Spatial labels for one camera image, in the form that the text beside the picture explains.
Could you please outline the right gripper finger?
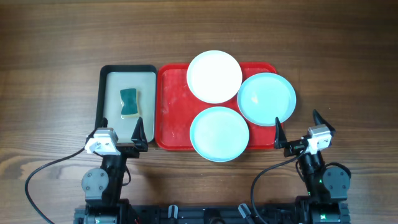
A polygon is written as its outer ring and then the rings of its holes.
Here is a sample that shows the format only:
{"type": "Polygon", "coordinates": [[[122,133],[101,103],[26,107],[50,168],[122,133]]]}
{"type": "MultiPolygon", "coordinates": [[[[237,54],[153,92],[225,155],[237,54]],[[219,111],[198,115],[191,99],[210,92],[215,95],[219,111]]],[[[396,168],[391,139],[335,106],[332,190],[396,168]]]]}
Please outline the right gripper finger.
{"type": "Polygon", "coordinates": [[[318,126],[318,125],[321,125],[321,124],[324,124],[324,125],[330,130],[331,133],[335,133],[335,132],[336,132],[335,128],[334,128],[329,122],[327,122],[327,121],[319,114],[319,112],[318,112],[316,109],[313,110],[313,120],[314,120],[314,122],[315,122],[315,124],[316,124],[317,126],[318,126]]]}
{"type": "Polygon", "coordinates": [[[274,138],[274,148],[282,149],[287,147],[288,141],[285,136],[282,124],[278,117],[275,118],[275,138],[274,138]]]}

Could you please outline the green yellow sponge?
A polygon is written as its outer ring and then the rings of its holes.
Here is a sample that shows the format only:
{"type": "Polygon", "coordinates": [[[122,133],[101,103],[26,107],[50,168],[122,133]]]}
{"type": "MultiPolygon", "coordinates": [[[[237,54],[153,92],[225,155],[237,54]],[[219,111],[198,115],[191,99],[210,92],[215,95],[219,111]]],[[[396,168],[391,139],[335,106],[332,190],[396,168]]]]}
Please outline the green yellow sponge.
{"type": "Polygon", "coordinates": [[[140,115],[138,104],[138,90],[128,88],[120,91],[121,98],[121,118],[127,119],[140,115]]]}

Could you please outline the light blue plate front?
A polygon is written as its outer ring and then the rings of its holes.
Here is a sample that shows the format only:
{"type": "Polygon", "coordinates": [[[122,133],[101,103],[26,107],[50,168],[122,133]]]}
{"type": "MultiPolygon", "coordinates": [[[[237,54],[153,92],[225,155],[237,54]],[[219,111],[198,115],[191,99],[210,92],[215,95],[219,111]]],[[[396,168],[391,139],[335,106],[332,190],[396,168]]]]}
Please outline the light blue plate front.
{"type": "Polygon", "coordinates": [[[190,126],[194,150],[212,162],[228,162],[239,157],[248,146],[249,128],[235,110],[214,106],[200,112],[190,126]]]}

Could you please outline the white round plate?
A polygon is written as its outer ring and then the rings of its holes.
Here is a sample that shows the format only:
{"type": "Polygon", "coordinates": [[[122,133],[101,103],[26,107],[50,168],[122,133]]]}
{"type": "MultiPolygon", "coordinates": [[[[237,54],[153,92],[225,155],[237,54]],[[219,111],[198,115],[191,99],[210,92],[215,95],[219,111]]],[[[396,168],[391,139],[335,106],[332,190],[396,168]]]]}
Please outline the white round plate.
{"type": "Polygon", "coordinates": [[[197,55],[186,74],[190,91],[205,103],[224,103],[237,94],[243,72],[237,60],[220,50],[209,50],[197,55]]]}

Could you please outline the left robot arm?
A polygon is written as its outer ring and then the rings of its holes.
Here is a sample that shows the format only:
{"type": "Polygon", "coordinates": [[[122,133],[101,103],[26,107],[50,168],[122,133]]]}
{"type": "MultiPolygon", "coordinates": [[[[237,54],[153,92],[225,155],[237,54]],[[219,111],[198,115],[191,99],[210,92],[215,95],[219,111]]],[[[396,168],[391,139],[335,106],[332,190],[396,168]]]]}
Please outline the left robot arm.
{"type": "Polygon", "coordinates": [[[86,142],[85,150],[102,158],[101,166],[89,170],[82,178],[85,201],[90,206],[113,207],[119,200],[128,159],[136,159],[148,150],[143,119],[139,118],[130,143],[118,143],[113,128],[97,128],[86,142]]]}

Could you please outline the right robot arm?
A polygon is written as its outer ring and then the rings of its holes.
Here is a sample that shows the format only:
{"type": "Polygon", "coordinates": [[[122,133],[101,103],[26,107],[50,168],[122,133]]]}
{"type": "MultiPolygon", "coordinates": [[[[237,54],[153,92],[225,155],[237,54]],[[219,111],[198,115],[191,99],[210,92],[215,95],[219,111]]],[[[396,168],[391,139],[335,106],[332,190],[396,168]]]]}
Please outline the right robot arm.
{"type": "Polygon", "coordinates": [[[279,118],[275,119],[274,147],[283,149],[285,157],[297,160],[300,178],[309,197],[318,203],[338,203],[348,198],[351,171],[338,162],[326,163],[322,150],[331,146],[335,128],[317,110],[313,110],[315,125],[298,140],[288,141],[279,118]]]}

